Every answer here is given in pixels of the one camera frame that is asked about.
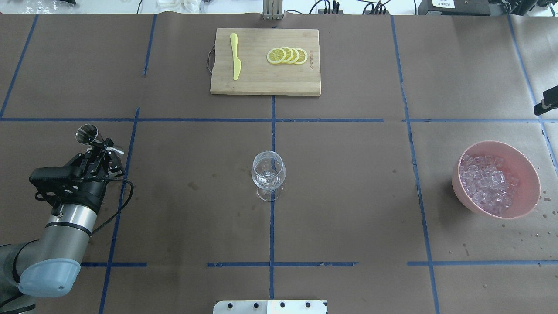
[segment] wet stain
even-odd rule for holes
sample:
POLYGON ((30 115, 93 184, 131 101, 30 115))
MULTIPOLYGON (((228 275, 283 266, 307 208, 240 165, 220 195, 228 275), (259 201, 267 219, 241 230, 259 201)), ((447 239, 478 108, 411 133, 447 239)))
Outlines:
POLYGON ((188 187, 192 188, 192 190, 197 191, 200 189, 200 186, 195 184, 194 182, 188 183, 188 187))

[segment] metal bracket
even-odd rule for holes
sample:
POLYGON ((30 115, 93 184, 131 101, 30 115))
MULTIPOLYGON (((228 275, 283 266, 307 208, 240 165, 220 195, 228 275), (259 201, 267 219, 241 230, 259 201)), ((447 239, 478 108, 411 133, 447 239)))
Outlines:
POLYGON ((327 314, 328 302, 323 300, 255 300, 220 301, 213 314, 327 314))
POLYGON ((283 20, 283 0, 263 0, 264 20, 283 20))

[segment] water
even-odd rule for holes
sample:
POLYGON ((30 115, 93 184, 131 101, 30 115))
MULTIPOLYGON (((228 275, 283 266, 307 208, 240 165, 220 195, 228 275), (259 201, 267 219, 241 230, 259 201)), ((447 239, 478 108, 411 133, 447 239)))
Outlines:
POLYGON ((265 190, 273 190, 281 186, 281 178, 276 172, 266 171, 256 176, 255 184, 265 190))

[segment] wooden cutting board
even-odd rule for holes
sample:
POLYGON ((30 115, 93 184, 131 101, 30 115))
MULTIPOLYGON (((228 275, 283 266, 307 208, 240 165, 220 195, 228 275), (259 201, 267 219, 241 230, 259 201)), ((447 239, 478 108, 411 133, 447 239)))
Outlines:
POLYGON ((319 96, 318 30, 218 28, 210 90, 212 94, 319 96), (231 33, 238 35, 238 57, 242 62, 238 80, 233 80, 231 33), (300 65, 269 63, 268 51, 283 46, 306 50, 307 61, 300 65))

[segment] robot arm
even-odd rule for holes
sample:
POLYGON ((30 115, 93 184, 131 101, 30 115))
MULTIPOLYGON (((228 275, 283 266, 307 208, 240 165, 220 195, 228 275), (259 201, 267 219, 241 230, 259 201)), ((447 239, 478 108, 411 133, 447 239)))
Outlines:
POLYGON ((124 175, 122 150, 94 125, 78 129, 76 139, 91 147, 65 166, 38 168, 29 177, 35 198, 52 211, 40 240, 0 246, 0 314, 34 313, 36 297, 70 292, 107 184, 124 175))

